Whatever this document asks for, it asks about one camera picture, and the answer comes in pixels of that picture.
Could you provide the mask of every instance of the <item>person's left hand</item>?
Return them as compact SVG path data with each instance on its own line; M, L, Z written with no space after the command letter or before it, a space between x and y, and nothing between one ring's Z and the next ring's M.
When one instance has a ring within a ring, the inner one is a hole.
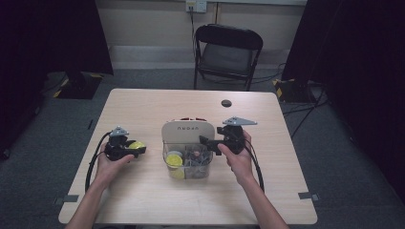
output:
M105 144L101 146L101 152L98 156L97 172L95 181L100 182L102 187L107 188L111 181L117 176L119 170L127 163L129 163L135 157L133 155L127 155L119 160L111 161L105 153Z

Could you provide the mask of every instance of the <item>light wood table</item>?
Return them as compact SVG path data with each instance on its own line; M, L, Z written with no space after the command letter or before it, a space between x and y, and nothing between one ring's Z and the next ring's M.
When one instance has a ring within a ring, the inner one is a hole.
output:
M223 107L224 99L232 106ZM64 203L60 222L69 222L83 198L89 162L99 140L121 126L130 133L129 139L142 141L147 150L127 164L104 192L97 223L257 224L225 156L214 156L209 177L188 180L171 178L162 159L161 127L166 121L199 117L219 127L232 116L258 122L244 129L252 136L266 195L284 220L288 224L315 223L312 200L298 196L308 187L275 94L138 89L111 91L69 191L69 195L79 195L78 201Z

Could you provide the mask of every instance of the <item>power outlet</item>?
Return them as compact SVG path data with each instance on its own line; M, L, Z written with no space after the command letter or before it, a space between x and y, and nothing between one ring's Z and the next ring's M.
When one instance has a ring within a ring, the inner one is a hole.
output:
M206 12L206 1L185 1L185 11Z

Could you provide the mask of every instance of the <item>black stand base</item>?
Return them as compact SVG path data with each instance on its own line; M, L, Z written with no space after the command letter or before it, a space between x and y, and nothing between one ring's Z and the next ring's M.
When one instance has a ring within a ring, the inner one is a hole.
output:
M286 103L315 103L316 99L307 84L298 84L294 80L273 81L277 96Z
M85 84L77 87L67 79L60 86L59 90L53 95L55 98L70 98L70 99L93 99L96 93L98 85L100 84L101 76L91 76L89 74L83 74Z

